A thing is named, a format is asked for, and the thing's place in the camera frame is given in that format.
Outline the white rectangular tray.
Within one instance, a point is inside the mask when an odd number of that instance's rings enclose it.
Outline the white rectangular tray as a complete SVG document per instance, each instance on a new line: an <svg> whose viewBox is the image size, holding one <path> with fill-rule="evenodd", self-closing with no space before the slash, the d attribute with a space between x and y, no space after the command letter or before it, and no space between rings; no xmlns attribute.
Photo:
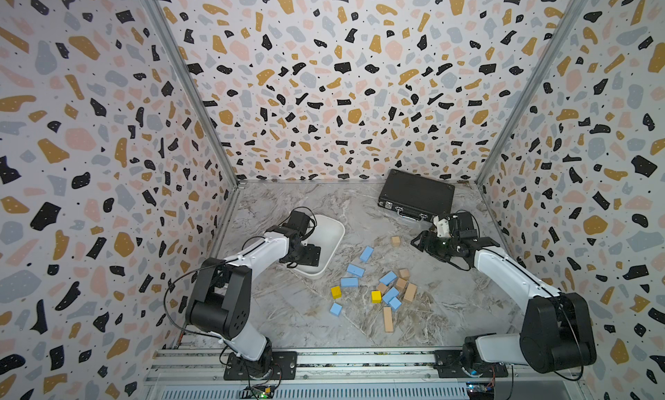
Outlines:
<svg viewBox="0 0 665 400"><path fill-rule="evenodd" d="M315 219L317 226L313 235L308 238L307 244L320 247L319 265L316 267L298 265L294 268L294 272L313 280L322 277L346 233L346 228L340 221L320 214L316 214Z"/></svg>

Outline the blue cube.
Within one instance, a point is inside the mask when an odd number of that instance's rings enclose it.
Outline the blue cube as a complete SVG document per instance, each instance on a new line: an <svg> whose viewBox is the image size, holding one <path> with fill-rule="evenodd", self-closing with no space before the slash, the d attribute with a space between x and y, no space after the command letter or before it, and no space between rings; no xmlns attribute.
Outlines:
<svg viewBox="0 0 665 400"><path fill-rule="evenodd" d="M341 306L341 305L338 304L338 303L334 303L334 304L331 306L330 313L331 313L332 315L334 315L335 317L339 317L339 316L341 315L342 309L343 309L343 306Z"/></svg>

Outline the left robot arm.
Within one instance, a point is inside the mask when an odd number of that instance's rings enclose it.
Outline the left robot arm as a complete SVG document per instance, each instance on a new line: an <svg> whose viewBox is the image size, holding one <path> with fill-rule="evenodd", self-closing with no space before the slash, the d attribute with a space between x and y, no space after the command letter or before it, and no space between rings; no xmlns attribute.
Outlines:
<svg viewBox="0 0 665 400"><path fill-rule="evenodd" d="M316 266L320 247L308 239L317 226L313 212L298 207L281 223L250 239L237 254L206 260L185 311L186 323L220 339L238 358L270 362L272 344L249 324L252 282L275 263L287 268Z"/></svg>

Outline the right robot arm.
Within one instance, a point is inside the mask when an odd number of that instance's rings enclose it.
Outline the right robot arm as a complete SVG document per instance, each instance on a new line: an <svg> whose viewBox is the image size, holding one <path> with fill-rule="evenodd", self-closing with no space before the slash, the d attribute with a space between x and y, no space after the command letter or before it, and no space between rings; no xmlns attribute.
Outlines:
<svg viewBox="0 0 665 400"><path fill-rule="evenodd" d="M484 365L527 365L540 374L578 368L597 361L588 303L575 292L564 293L519 265L490 237L439 237L422 231L410 244L443 263L463 259L468 270L486 275L524 314L517 334L467 337L461 367L474 375Z"/></svg>

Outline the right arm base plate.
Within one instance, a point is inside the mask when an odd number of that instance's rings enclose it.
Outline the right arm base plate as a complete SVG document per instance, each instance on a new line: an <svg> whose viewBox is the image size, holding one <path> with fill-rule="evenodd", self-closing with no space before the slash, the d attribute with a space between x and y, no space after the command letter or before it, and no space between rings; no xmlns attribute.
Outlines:
<svg viewBox="0 0 665 400"><path fill-rule="evenodd" d="M434 351L434 369L440 379L490 379L508 377L505 365L487 363L464 349L443 349Z"/></svg>

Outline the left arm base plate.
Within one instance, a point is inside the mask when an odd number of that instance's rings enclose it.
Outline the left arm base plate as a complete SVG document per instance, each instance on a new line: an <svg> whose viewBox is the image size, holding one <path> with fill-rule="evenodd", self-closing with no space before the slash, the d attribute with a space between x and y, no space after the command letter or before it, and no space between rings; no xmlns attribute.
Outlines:
<svg viewBox="0 0 665 400"><path fill-rule="evenodd" d="M223 374L225 381L294 380L297 369L296 351L278 351L263 355L257 361L230 353Z"/></svg>

